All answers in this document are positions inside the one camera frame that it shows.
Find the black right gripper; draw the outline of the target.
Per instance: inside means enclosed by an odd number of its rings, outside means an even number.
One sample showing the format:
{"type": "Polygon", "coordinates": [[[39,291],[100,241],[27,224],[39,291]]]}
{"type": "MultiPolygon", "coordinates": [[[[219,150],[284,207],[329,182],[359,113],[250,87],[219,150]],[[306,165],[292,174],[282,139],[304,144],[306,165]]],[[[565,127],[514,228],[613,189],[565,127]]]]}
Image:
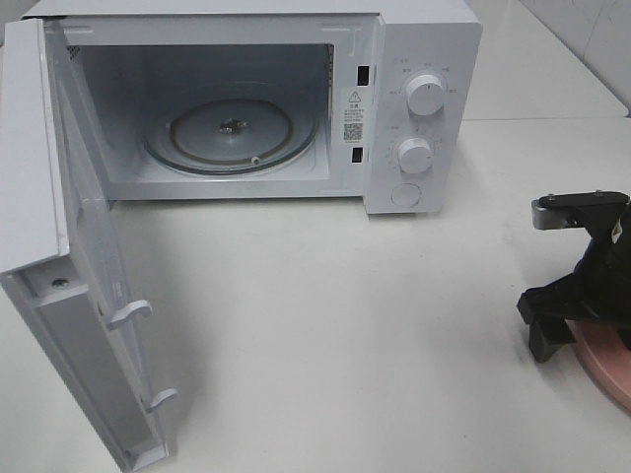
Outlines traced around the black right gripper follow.
{"type": "Polygon", "coordinates": [[[597,190],[537,199],[544,207],[569,210],[576,223],[571,229],[584,229],[591,238],[573,272],[526,290],[518,301],[528,347],[541,364],[576,342],[566,319],[630,323],[630,197],[597,190]]]}

